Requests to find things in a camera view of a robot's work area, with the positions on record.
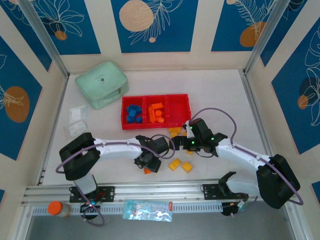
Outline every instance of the yellow toy block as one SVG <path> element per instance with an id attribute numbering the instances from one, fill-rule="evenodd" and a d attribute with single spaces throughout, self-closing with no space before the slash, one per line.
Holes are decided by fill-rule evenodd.
<path id="1" fill-rule="evenodd" d="M 184 162 L 181 167 L 183 168 L 183 170 L 185 170 L 187 173 L 191 171 L 192 166 L 190 163 L 188 163 L 187 161 Z"/>
<path id="2" fill-rule="evenodd" d="M 171 138 L 174 138 L 174 137 L 178 136 L 178 133 L 172 132 L 172 133 L 170 134 L 170 136 L 171 136 Z"/>
<path id="3" fill-rule="evenodd" d="M 176 170 L 177 167 L 179 167 L 180 164 L 181 164 L 181 161 L 179 160 L 179 158 L 176 158 L 169 164 L 169 168 L 171 169 L 171 171 L 174 171 Z"/>
<path id="4" fill-rule="evenodd" d="M 178 126 L 178 127 L 169 127 L 169 132 L 170 133 L 177 133 L 177 134 L 179 134 L 180 132 L 181 132 L 181 127 L 180 126 Z"/>

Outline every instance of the red plastic tray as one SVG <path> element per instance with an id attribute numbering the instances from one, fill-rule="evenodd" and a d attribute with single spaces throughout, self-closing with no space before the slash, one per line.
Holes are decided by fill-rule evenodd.
<path id="1" fill-rule="evenodd" d="M 151 104 L 163 103 L 163 123 L 152 123 L 149 120 L 148 107 Z M 127 107 L 138 105 L 142 107 L 142 123 L 127 122 Z M 123 130 L 154 129 L 181 127 L 191 118 L 188 94 L 124 96 L 122 97 L 121 124 Z"/>

